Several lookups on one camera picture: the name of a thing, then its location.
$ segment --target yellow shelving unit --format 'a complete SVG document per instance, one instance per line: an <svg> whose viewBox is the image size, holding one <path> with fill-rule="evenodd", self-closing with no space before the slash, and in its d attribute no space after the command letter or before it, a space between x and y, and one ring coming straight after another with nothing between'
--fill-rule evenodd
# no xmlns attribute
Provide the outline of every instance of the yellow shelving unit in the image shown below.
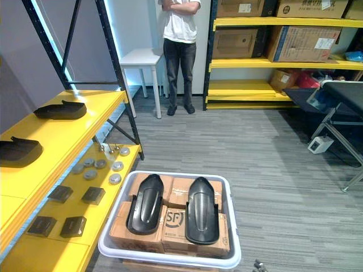
<svg viewBox="0 0 363 272"><path fill-rule="evenodd" d="M1 271L85 271L124 178L130 172L140 151L140 145L118 144L118 146L129 147L130 154L128 156L109 154L107 145L104 146L105 152L99 152L97 144L86 151L80 162L86 158L104 159L107 161L107 166L97 170L97 178L90 181L85 180L82 173L77 175L69 173L62 185L72 188L71 196L65 203L48 201L38 214L51 216L57 220L49 236L45 238L23 234L1 264ZM115 173L111 170L114 161L124 163L124 168L117 172L122 177L117 185L112 185L108 181L109 176ZM81 201L89 186L101 187L105 190L99 205ZM66 239L60 236L60 232L65 219L72 216L84 216L87 219L86 226L81 237Z"/></svg>
<svg viewBox="0 0 363 272"><path fill-rule="evenodd" d="M85 103L86 115L67 121L39 119L31 113L1 135L3 141L15 136L37 140L43 146L43 153L30 165L0 168L1 252L111 113L127 102L124 91L80 91L77 97L64 91L46 105L62 100Z"/></svg>
<svg viewBox="0 0 363 272"><path fill-rule="evenodd" d="M293 103L208 103L207 109L285 109L298 108Z"/></svg>
<svg viewBox="0 0 363 272"><path fill-rule="evenodd" d="M291 101L264 80L215 80L209 83L207 101Z"/></svg>
<svg viewBox="0 0 363 272"><path fill-rule="evenodd" d="M254 79L210 81L206 102L208 109L276 109L294 105L266 81Z"/></svg>
<svg viewBox="0 0 363 272"><path fill-rule="evenodd" d="M217 18L214 20L213 30L216 27L231 26L322 26L322 27L355 27L363 28L363 20L350 19L319 19L319 18L281 18L281 17L237 17Z"/></svg>
<svg viewBox="0 0 363 272"><path fill-rule="evenodd" d="M209 26L209 36L213 37L217 28L244 26L326 26L363 28L363 20L320 19L320 18L280 18L280 17L236 17L215 18ZM207 50L208 72L212 69L230 68L301 68L301 69L342 69L363 71L363 63L346 61L342 56L331 55L327 62L271 62L265 57L248 59L213 59ZM286 108L294 105L290 99L275 92L263 80L211 80L204 91L204 109L270 109Z"/></svg>
<svg viewBox="0 0 363 272"><path fill-rule="evenodd" d="M310 68L363 70L363 63L329 59L328 62L271 62L266 58L213 59L209 71L216 68Z"/></svg>

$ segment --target white storage bin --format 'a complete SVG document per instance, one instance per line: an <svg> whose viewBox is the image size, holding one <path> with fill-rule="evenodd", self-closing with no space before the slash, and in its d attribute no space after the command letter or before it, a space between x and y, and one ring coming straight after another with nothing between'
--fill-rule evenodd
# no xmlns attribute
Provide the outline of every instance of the white storage bin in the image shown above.
<svg viewBox="0 0 363 272"><path fill-rule="evenodd" d="M196 179L197 177L205 177L209 180L217 180L222 182L222 212L226 214L230 253L224 258L204 258L184 255L162 254L142 252L136 250L120 249L113 243L109 236L109 231L112 226L113 220L119 211L119 207L123 201L128 200L128 193L131 189L132 183L139 173L149 173L158 175L168 175L181 178ZM232 269L236 267L241 261L241 248L239 245L239 239L237 235L237 226L234 215L234 208L231 198L231 190L228 181L215 175L198 175L198 174L186 174L186 173L168 173L168 172L152 172L152 171L134 171L128 174L126 180L123 183L121 192L117 197L117 200L112 208L106 225L104 226L100 239L98 241L98 248L100 253L107 257L122 258L136 261L153 262L157 264L170 264L176 266L192 266L192 267L212 267L218 269Z"/></svg>

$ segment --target person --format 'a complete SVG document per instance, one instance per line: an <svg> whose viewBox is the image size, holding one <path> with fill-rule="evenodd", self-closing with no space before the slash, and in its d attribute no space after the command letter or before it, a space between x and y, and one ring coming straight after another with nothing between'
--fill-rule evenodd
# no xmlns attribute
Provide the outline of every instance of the person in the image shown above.
<svg viewBox="0 0 363 272"><path fill-rule="evenodd" d="M176 111L176 84L179 63L184 78L184 108L195 112L192 105L193 66L196 54L197 28L193 15L200 9L200 0L158 0L166 14L164 21L164 56L169 82L169 108L167 114Z"/></svg>

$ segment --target black metal shelf frame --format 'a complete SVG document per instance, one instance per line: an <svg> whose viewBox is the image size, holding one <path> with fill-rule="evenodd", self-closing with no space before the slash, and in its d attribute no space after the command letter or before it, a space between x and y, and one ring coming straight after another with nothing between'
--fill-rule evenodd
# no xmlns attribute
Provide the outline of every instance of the black metal shelf frame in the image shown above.
<svg viewBox="0 0 363 272"><path fill-rule="evenodd" d="M104 33L104 37L106 39L106 43L107 43L107 47L108 47L108 51L109 51L109 55L112 61L112 65L113 65L113 69L115 71L116 74L116 79L117 81L114 82L105 82L105 81L98 81L98 82L79 82L79 81L69 81L68 78L66 77L65 74L65 69L66 69L66 65L67 65L67 59L68 59L68 55L69 55L69 50L70 50L70 46L71 46L71 42L72 42L72 38L73 38L73 33L74 33L74 28L75 28L75 24L77 21L77 16L78 16L78 11L79 8L81 6L81 0L75 0L75 5L74 5L74 10L73 10L73 14L72 14L72 19L70 22L70 26L69 26L69 31L68 31L68 36L67 36L67 42L66 42L66 47L65 47L65 51L64 51L64 56L62 58L62 64L59 62L56 53L54 52L54 49L47 37L47 34L45 33L44 27L41 24L41 21L38 17L38 14L36 13L36 10L34 8L34 5L32 3L31 0L22 0L23 5L29 15L29 18L38 34L38 37L60 79L60 81L62 82L62 85L64 87L64 89L66 90L70 90L72 89L71 84L74 85L81 85L81 84L99 84L99 85L118 85L120 90L126 90L125 87L125 82L124 82L124 78L121 72L121 67L119 64L119 58L117 56L117 51L116 51L116 46L115 46L115 42L113 40L113 36L112 36L112 31L111 31L111 26L108 20L108 16L107 16L107 10L105 7L105 3L104 0L95 0L96 6L97 6L97 10L98 10L98 15L100 17L100 22L102 25L102 29L103 29L103 33ZM122 133L123 135L125 135L127 138L129 138L132 142L134 142L137 145L141 146L141 142L140 142L140 138L138 135L138 131L136 128L136 123L135 123L135 119L132 115L132 111L131 111L131 106L130 106L130 100L132 99L132 97L128 97L127 92L126 96L128 98L128 102L125 103L125 109L126 109L126 113L129 117L129 122L132 128L132 132L133 132L133 137L131 135L129 135L127 132L125 132L123 129L121 129L119 126L117 126L114 122L112 122L110 119L107 120L108 123L110 123L112 125L112 128L115 128L116 130L118 130L120 133ZM141 146L141 151L140 151L140 159L144 160L144 154L143 154L143 150L142 150L142 146Z"/></svg>

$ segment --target cardboard box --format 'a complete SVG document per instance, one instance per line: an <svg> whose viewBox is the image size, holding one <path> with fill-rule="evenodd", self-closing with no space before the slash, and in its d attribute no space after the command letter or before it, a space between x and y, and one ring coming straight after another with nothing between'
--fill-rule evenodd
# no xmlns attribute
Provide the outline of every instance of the cardboard box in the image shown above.
<svg viewBox="0 0 363 272"><path fill-rule="evenodd" d="M280 0L277 17L340 19L347 4L348 0Z"/></svg>
<svg viewBox="0 0 363 272"><path fill-rule="evenodd" d="M169 207L175 209L185 209L188 201L189 188L195 180L192 178L174 178L172 190L169 198ZM218 204L218 212L222 212L222 182L210 181L214 189L214 203Z"/></svg>
<svg viewBox="0 0 363 272"><path fill-rule="evenodd" d="M228 226L225 214L218 214L220 238L212 245L196 245L185 238L185 210L168 209L163 229L162 243L164 251L195 252L197 256L223 257L230 250Z"/></svg>
<svg viewBox="0 0 363 272"><path fill-rule="evenodd" d="M286 88L291 88L295 85L296 79L299 76L299 70L282 70L282 69L276 69L273 72L273 75L270 80L270 85L276 90L276 91L282 91Z"/></svg>
<svg viewBox="0 0 363 272"><path fill-rule="evenodd" d="M213 58L261 57L267 27L224 28L214 34Z"/></svg>
<svg viewBox="0 0 363 272"><path fill-rule="evenodd" d="M218 0L217 17L273 16L277 0Z"/></svg>
<svg viewBox="0 0 363 272"><path fill-rule="evenodd" d="M339 27L273 27L267 58L274 62L324 62L339 37Z"/></svg>
<svg viewBox="0 0 363 272"><path fill-rule="evenodd" d="M151 262L137 262L123 260L123 265L130 271L135 272L218 272L216 268L182 267L174 265L161 265Z"/></svg>
<svg viewBox="0 0 363 272"><path fill-rule="evenodd" d="M363 20L363 1L353 0L344 18Z"/></svg>
<svg viewBox="0 0 363 272"><path fill-rule="evenodd" d="M132 183L131 189L129 191L129 201L132 200L132 195L137 196L138 188L140 186L140 183L144 181L145 178L147 178L150 174L149 173L139 173ZM164 193L163 193L163 204L168 206L169 197L171 193L172 188L172 181L174 177L172 176L165 176L160 175L160 178L164 185Z"/></svg>
<svg viewBox="0 0 363 272"><path fill-rule="evenodd" d="M123 249L164 253L161 238L167 207L163 206L157 231L149 235L136 235L127 229L126 221L130 208L131 202L124 201L121 204L119 213L117 214L117 217L109 231L112 241Z"/></svg>

